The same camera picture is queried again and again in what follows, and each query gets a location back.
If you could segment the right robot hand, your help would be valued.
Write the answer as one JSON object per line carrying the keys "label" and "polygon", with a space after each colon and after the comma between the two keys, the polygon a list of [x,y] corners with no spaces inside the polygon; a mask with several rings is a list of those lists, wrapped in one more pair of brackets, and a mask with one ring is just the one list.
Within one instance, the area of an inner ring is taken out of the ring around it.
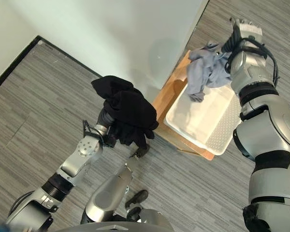
{"label": "right robot hand", "polygon": [[232,29],[233,29],[231,36],[224,43],[222,47],[218,48],[215,51],[215,55],[219,57],[221,57],[222,55],[226,53],[231,53],[229,56],[229,60],[234,58],[233,51],[238,46],[238,43],[241,39],[241,32],[240,32],[241,19],[231,17],[230,22],[232,23]]}

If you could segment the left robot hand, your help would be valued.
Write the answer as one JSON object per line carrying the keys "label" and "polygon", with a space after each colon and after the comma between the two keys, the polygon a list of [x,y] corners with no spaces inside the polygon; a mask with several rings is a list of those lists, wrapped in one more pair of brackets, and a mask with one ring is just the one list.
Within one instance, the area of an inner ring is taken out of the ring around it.
{"label": "left robot hand", "polygon": [[97,119],[97,125],[104,126],[105,128],[109,128],[115,120],[110,116],[110,114],[102,108]]}

